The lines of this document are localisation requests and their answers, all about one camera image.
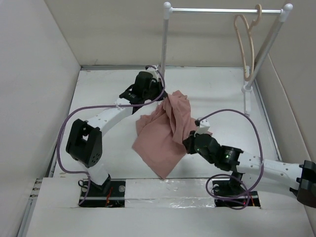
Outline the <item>pink t shirt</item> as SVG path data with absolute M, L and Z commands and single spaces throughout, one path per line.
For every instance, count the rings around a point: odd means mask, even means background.
M 136 121 L 137 138 L 132 148 L 157 176 L 165 179 L 186 154 L 183 141 L 196 129 L 190 102 L 177 90 L 150 115 Z

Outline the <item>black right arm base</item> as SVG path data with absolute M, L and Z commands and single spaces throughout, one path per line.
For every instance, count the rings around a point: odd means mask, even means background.
M 245 192 L 244 185 L 237 179 L 241 180 L 242 174 L 233 172 L 231 176 L 218 176 L 213 178 L 211 193 L 223 198 L 232 198 L 233 200 L 214 199 L 215 207 L 227 207 L 231 209 L 242 209 L 243 207 L 261 207 L 257 191 L 251 191 L 246 196 L 240 196 Z

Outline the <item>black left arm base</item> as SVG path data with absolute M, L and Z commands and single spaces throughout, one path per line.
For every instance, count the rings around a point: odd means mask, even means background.
M 101 190 L 97 189 L 91 184 L 89 191 L 87 191 L 87 180 L 79 180 L 78 185 L 80 186 L 80 197 L 79 197 L 79 206 L 80 207 L 105 207 L 105 208 L 118 208 L 125 207 L 125 179 L 113 179 L 110 182 L 110 185 L 106 193 L 102 193 Z

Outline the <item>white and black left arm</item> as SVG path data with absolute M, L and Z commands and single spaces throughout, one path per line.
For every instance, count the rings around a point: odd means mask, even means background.
M 100 196 L 110 191 L 111 177 L 100 161 L 103 136 L 117 123 L 136 113 L 151 102 L 163 100 L 167 94 L 159 70 L 147 69 L 136 76 L 113 105 L 87 120 L 73 122 L 66 145 L 66 152 L 88 173 L 93 190 Z

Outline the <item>beige wooden hanger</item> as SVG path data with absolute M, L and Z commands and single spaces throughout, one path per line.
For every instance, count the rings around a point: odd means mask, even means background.
M 252 20 L 251 23 L 248 23 L 245 15 L 238 14 L 234 16 L 234 30 L 237 37 L 237 41 L 239 44 L 240 49 L 240 55 L 241 55 L 241 62 L 243 67 L 243 79 L 246 82 L 249 82 L 251 80 L 251 77 L 254 74 L 254 67 L 255 67 L 255 49 L 254 49 L 254 42 L 252 37 L 252 30 L 254 27 L 256 27 L 261 18 L 262 18 L 262 5 L 257 4 L 255 6 L 255 10 L 257 10 L 257 13 L 255 14 L 257 17 L 256 19 Z M 239 31 L 237 22 L 238 20 L 241 20 L 243 23 L 243 26 L 245 28 L 246 37 L 247 37 L 247 43 L 249 48 L 249 64 L 247 64 L 247 54 L 245 52 L 246 47 L 243 45 L 243 39 L 241 37 L 241 33 Z

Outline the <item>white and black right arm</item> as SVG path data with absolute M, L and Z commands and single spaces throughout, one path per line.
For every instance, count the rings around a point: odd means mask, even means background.
M 232 173 L 226 184 L 213 189 L 212 193 L 217 196 L 232 201 L 239 195 L 249 195 L 244 175 L 252 174 L 277 181 L 288 188 L 299 203 L 316 206 L 316 164 L 312 161 L 297 164 L 261 159 L 239 148 L 222 146 L 211 135 L 194 131 L 183 145 L 188 154 L 199 154 L 218 169 Z

